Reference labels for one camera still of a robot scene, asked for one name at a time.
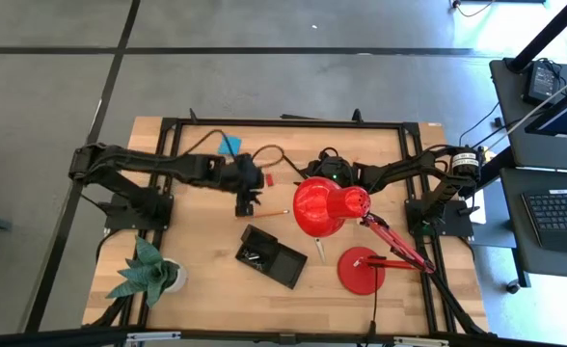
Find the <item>green leaf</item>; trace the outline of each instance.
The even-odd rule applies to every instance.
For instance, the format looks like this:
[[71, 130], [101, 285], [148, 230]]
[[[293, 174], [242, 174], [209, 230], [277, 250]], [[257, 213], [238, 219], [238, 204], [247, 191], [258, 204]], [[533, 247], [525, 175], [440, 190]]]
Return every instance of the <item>green leaf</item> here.
[[142, 263], [142, 261], [140, 261], [140, 260], [138, 260], [138, 259], [136, 259], [136, 260], [134, 260], [134, 259], [125, 259], [125, 261], [127, 262], [127, 266], [129, 266], [129, 267], [132, 268], [132, 269], [137, 268], [137, 267], [141, 267], [141, 266], [144, 265], [144, 264]]
[[164, 260], [155, 246], [151, 245], [139, 236], [136, 236], [136, 251], [138, 253], [138, 258], [145, 265], [153, 265]]
[[152, 308], [155, 303], [159, 300], [159, 296], [163, 292], [162, 286], [164, 281], [166, 280], [165, 277], [161, 277], [158, 281], [150, 281], [148, 283], [148, 290], [147, 290], [147, 305], [148, 307]]
[[133, 280], [138, 283], [149, 283], [150, 271], [154, 269], [152, 265], [145, 265], [134, 269], [119, 270], [119, 274], [128, 280]]
[[173, 285], [175, 283], [176, 277], [178, 276], [178, 265], [170, 261], [166, 261], [166, 267], [168, 267], [168, 277], [164, 282], [164, 285], [162, 285], [162, 291]]
[[119, 298], [135, 293], [140, 293], [143, 291], [147, 291], [149, 287], [144, 283], [138, 283], [131, 280], [126, 280], [123, 283], [117, 285], [116, 288], [112, 289], [112, 291], [106, 296], [106, 299], [111, 298]]

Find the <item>red lamp base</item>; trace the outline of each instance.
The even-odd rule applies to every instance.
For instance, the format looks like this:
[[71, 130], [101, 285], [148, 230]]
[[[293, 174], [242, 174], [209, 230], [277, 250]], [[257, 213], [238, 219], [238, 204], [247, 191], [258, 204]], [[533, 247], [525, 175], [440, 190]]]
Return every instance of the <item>red lamp base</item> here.
[[[341, 284], [349, 291], [359, 295], [369, 295], [380, 289], [384, 283], [385, 269], [372, 268], [365, 263], [357, 266], [354, 264], [360, 258], [367, 259], [370, 255], [377, 255], [376, 252], [366, 247], [353, 247], [344, 252], [337, 264], [337, 275]], [[378, 286], [376, 288], [376, 270], [378, 271]]]

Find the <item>blue paper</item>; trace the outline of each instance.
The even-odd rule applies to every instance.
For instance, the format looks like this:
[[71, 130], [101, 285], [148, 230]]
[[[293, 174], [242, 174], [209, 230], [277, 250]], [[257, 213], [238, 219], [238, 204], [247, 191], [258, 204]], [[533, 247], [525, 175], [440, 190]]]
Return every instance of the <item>blue paper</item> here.
[[230, 136], [226, 134], [228, 137], [229, 145], [232, 147], [233, 153], [230, 153], [228, 149], [228, 144], [226, 144], [226, 140], [222, 139], [222, 143], [219, 144], [219, 149], [217, 149], [218, 154], [238, 154], [238, 150], [241, 148], [241, 139], [237, 137]]

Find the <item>wooden table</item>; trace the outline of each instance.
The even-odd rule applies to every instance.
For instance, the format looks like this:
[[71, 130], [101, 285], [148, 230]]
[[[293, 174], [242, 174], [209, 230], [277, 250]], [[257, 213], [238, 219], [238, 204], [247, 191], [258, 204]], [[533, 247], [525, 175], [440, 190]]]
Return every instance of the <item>wooden table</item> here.
[[[128, 147], [155, 152], [161, 118], [135, 120]], [[445, 136], [437, 123], [421, 123], [423, 147], [443, 144]], [[180, 152], [206, 132], [206, 125], [182, 127]], [[317, 158], [324, 147], [335, 147], [348, 161], [385, 165], [401, 159], [396, 131], [384, 129], [217, 126], [242, 139], [241, 152], [276, 144], [298, 167]], [[222, 139], [214, 135], [196, 153], [216, 153]], [[414, 152], [412, 141], [409, 148]], [[279, 158], [276, 150], [265, 150], [256, 162], [265, 164]], [[275, 185], [263, 189], [256, 213], [291, 210], [300, 178], [285, 162], [265, 169]], [[141, 185], [148, 175], [125, 173]], [[431, 180], [432, 187], [437, 182]], [[416, 180], [417, 192], [420, 192]], [[235, 196], [217, 191], [173, 184], [175, 206], [171, 225], [163, 236], [161, 252], [182, 263], [188, 270], [187, 284], [178, 292], [165, 294], [149, 312], [148, 327], [174, 330], [297, 332], [323, 334], [365, 334], [371, 320], [373, 296], [358, 296], [339, 283], [339, 256], [354, 246], [366, 246], [389, 259], [396, 259], [386, 243], [357, 221], [347, 221], [336, 234], [324, 238], [327, 264], [323, 265], [313, 240], [287, 215], [260, 219], [234, 217]], [[411, 245], [407, 233], [403, 201], [407, 199], [403, 181], [389, 185], [371, 196], [371, 211], [383, 217]], [[291, 290], [234, 259], [241, 245], [240, 236], [247, 224], [279, 238], [284, 245], [308, 256], [296, 287]], [[117, 271], [126, 268], [124, 259], [133, 254], [136, 230], [124, 230], [102, 247], [83, 322], [98, 318], [112, 303], [106, 294], [123, 278]], [[470, 249], [459, 239], [442, 237], [449, 287], [466, 312], [481, 328], [487, 329], [480, 290]], [[445, 331], [440, 295], [434, 288], [438, 327]], [[139, 300], [134, 300], [130, 323], [137, 322]], [[378, 291], [378, 334], [427, 334], [420, 275], [417, 271], [387, 269], [385, 284]]]

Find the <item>keyboard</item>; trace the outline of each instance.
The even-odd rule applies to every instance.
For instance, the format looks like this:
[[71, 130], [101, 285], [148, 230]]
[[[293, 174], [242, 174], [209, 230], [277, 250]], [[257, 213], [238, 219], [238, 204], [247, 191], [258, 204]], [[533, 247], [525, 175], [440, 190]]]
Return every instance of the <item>keyboard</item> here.
[[531, 191], [522, 198], [539, 245], [567, 252], [567, 189]]

